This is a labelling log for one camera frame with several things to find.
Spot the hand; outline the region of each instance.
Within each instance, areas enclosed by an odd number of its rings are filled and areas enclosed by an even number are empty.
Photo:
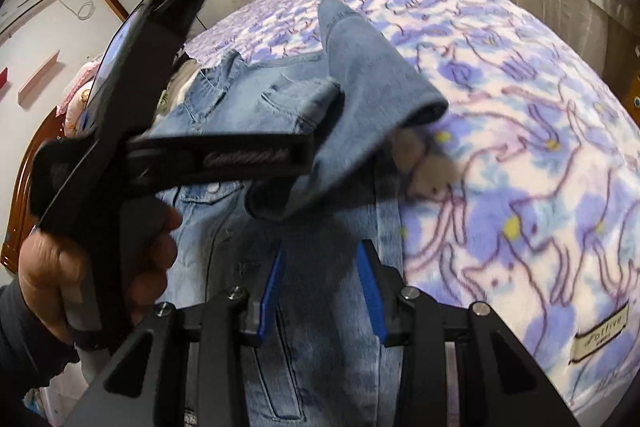
[[[166,289],[166,271],[178,250],[169,232],[182,222],[169,207],[162,232],[149,246],[149,263],[128,288],[126,302],[131,320],[137,324]],[[74,241],[36,230],[22,244],[18,261],[18,281],[27,306],[59,340],[72,344],[65,318],[61,287],[77,287],[89,269],[86,253]]]

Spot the denim jacket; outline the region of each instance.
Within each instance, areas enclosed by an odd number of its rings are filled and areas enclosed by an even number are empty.
[[[287,267],[276,324],[260,349],[242,348],[251,425],[391,426],[401,351],[372,333],[356,245],[372,239],[382,262],[402,271],[398,177],[383,145],[398,126],[437,120],[447,102],[347,6],[324,0],[318,17],[322,52],[251,65],[230,52],[153,131],[314,132],[319,143],[311,174],[290,183],[286,201],[277,180],[164,192],[183,223],[162,299],[205,301],[280,239]]]

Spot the blue gripper pad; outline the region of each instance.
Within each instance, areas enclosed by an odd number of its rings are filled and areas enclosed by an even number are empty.
[[[260,300],[260,325],[258,327],[258,337],[263,341],[269,331],[275,317],[278,300],[280,299],[280,288],[282,286],[282,278],[284,277],[285,253],[280,247],[271,272],[264,289],[264,294]]]
[[[358,277],[360,279],[360,285],[362,286],[362,292],[364,293],[365,302],[367,303],[371,329],[373,329],[375,336],[380,339],[380,343],[385,344],[389,333],[385,324],[384,305],[369,256],[376,256],[375,262],[377,263],[380,261],[378,260],[378,254],[373,248],[373,244],[370,243],[370,241],[367,241],[367,243],[369,243],[369,248],[367,248],[364,241],[358,243],[358,254],[356,258]]]

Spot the pink pillow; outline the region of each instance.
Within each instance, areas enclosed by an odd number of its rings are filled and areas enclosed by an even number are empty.
[[[87,62],[80,71],[76,73],[74,79],[65,87],[65,90],[62,93],[62,102],[60,102],[56,106],[56,116],[60,116],[61,114],[66,113],[67,108],[69,107],[69,103],[71,99],[74,97],[76,92],[84,86],[89,80],[93,80],[95,73],[97,73],[98,68],[100,67],[100,63],[102,62],[102,55],[92,60],[91,62]]]
[[[86,102],[89,100],[89,93],[94,85],[94,81],[90,81],[84,86],[81,86],[71,98],[71,102],[66,108],[65,115],[65,136],[72,137],[76,135],[78,130],[78,120],[82,116],[82,112],[86,107]]]

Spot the black sleeve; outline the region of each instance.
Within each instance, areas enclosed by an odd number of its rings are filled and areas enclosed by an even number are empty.
[[[27,307],[17,280],[0,287],[0,379],[6,393],[22,399],[78,360],[75,348],[53,336]]]

